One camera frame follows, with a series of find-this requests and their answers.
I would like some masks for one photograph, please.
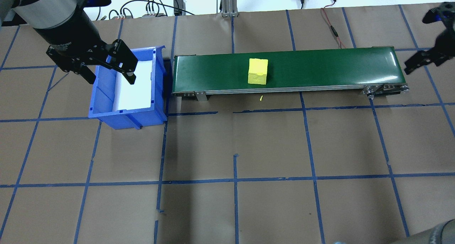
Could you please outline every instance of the red cable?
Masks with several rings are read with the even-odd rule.
[[[332,24],[330,23],[330,19],[328,19],[327,13],[325,12],[325,7],[333,6],[334,4],[335,4],[335,2],[333,2],[332,4],[329,4],[329,5],[325,5],[324,8],[321,8],[322,12],[324,12],[325,18],[327,19],[329,26],[332,26]],[[343,45],[343,47],[346,48],[346,46],[343,44],[343,42],[341,42],[341,39],[339,36],[337,37],[337,39],[340,42],[340,49],[341,49],[341,45]]]

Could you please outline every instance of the wire bundle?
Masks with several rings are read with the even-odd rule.
[[[330,26],[330,29],[332,29],[333,35],[335,35],[336,39],[339,41],[339,48],[341,49],[341,48],[342,48],[341,46],[343,46],[344,48],[346,48],[346,46],[343,44],[343,42],[341,42],[341,39],[340,39],[340,37],[338,36],[338,33],[337,33],[337,31],[335,30],[335,27],[332,26],[332,24],[330,23],[330,19],[328,19],[327,13],[325,12],[325,8],[326,8],[326,7],[333,6],[336,2],[337,2],[337,0],[333,0],[333,3],[332,3],[332,4],[325,5],[323,8],[321,8],[321,10],[322,10],[322,12],[324,13],[325,18],[327,19],[327,22],[328,22],[328,25]]]
[[[172,9],[176,9],[176,10],[179,10],[179,11],[186,12],[188,14],[194,15],[193,13],[191,13],[189,11],[185,11],[184,9],[180,8],[180,5],[178,4],[177,0],[174,0],[177,3],[177,7],[164,4],[162,0],[157,0],[157,1],[155,1],[155,0],[131,0],[131,1],[127,1],[125,4],[122,5],[122,7],[120,7],[120,14],[116,10],[111,10],[109,12],[109,19],[111,19],[111,13],[112,12],[115,12],[119,18],[124,18],[126,16],[125,11],[129,11],[129,13],[131,14],[131,17],[133,17],[132,12],[128,8],[126,8],[125,6],[127,4],[135,2],[135,1],[145,1],[145,2],[147,2],[146,6],[145,6],[147,15],[154,15],[155,14],[155,6],[157,6],[156,16],[158,16],[158,14],[160,13],[160,5],[163,6],[163,9],[164,9],[164,15],[160,15],[160,16],[168,16],[166,7],[169,7],[169,8],[172,8]]]

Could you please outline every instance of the floor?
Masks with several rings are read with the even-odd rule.
[[[420,22],[431,7],[328,14],[347,47],[393,45],[404,66],[442,31]],[[165,45],[170,63],[337,48],[319,10],[95,25],[107,42]],[[455,60],[372,102],[358,90],[172,97],[165,124],[113,130],[87,118],[92,87],[56,68],[32,28],[0,37],[2,244],[386,244],[455,218]]]

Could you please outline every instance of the robotic arm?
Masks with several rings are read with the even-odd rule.
[[[13,8],[50,44],[46,53],[62,71],[73,71],[93,84],[96,76],[87,66],[101,65],[122,73],[134,84],[138,59],[123,40],[117,39],[112,44],[101,40],[83,10],[87,1],[1,0],[0,23],[5,8]]]
[[[418,51],[405,62],[406,74],[431,63],[440,66],[455,56],[455,2],[444,2],[439,7],[429,10],[422,20],[425,24],[437,21],[442,21],[445,30],[436,38],[433,48]]]

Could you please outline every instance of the metal bracket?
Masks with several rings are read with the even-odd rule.
[[[368,85],[362,90],[362,94],[366,95],[367,98],[371,100],[375,97],[396,95],[407,92],[409,92],[409,87],[406,83],[400,85]]]
[[[173,93],[176,97],[195,97],[198,101],[207,101],[208,97],[205,91],[179,92]]]
[[[207,101],[207,95],[205,94],[205,91],[196,91],[196,98],[198,101]]]
[[[237,0],[221,0],[221,16],[232,17],[238,16],[239,11],[237,10]]]

